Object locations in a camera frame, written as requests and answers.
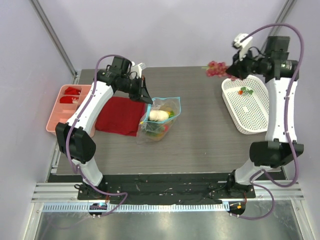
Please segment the white toy radish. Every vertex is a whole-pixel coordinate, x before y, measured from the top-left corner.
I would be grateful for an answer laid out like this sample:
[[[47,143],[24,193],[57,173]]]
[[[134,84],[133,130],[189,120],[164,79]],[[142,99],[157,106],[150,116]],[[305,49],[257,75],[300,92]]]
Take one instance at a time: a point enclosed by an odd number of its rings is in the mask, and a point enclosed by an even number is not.
[[[164,122],[169,119],[169,114],[164,110],[151,110],[148,120],[151,122]]]

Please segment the toy pineapple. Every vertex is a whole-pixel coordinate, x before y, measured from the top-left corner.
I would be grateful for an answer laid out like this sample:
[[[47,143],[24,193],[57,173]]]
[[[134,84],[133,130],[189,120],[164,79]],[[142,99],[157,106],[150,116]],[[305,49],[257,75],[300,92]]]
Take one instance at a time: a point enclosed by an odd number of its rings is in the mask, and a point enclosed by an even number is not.
[[[150,122],[145,128],[146,135],[149,137],[161,139],[166,134],[166,132],[160,133],[160,128],[162,126],[168,126],[168,125]]]

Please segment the clear zip top bag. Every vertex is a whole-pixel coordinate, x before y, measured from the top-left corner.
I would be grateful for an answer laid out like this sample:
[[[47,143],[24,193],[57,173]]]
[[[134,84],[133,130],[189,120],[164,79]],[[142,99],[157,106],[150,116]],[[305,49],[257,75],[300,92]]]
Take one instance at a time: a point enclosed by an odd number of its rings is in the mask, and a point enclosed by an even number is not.
[[[138,144],[159,142],[181,114],[180,97],[154,97],[141,117],[136,133]]]

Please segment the red toy grapes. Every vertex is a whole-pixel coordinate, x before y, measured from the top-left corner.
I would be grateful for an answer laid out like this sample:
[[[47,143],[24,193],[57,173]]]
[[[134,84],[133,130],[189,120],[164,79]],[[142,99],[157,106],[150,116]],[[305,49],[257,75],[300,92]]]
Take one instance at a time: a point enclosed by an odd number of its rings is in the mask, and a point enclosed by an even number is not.
[[[236,77],[226,72],[228,66],[225,62],[211,61],[207,64],[207,66],[203,66],[202,69],[205,70],[207,77],[226,77],[231,79],[232,81],[235,81],[237,79]]]

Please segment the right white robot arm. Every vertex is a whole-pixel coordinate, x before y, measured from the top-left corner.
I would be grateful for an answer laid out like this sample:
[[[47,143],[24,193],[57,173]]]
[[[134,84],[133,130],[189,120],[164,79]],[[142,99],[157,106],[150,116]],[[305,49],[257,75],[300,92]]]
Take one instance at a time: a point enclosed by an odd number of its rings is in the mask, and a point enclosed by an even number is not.
[[[269,98],[268,127],[265,140],[253,142],[249,148],[249,159],[228,176],[225,191],[232,198],[243,197],[253,190],[253,180],[287,165],[304,152],[304,145],[297,142],[294,124],[299,62],[288,58],[290,38],[268,37],[260,57],[252,54],[252,39],[246,33],[235,37],[232,46],[237,53],[226,72],[241,80],[253,74],[264,77]]]

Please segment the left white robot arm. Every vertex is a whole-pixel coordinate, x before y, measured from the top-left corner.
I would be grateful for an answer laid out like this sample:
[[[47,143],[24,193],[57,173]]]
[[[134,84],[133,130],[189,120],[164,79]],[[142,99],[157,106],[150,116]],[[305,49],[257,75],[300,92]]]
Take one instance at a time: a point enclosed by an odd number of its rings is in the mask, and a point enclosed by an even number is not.
[[[94,155],[96,144],[90,132],[104,105],[117,91],[128,94],[135,102],[152,104],[142,72],[144,63],[135,64],[120,55],[111,55],[112,63],[105,69],[95,67],[93,83],[76,112],[55,127],[59,150],[66,155],[73,171],[80,173],[89,194],[100,200],[107,192],[107,184]]]

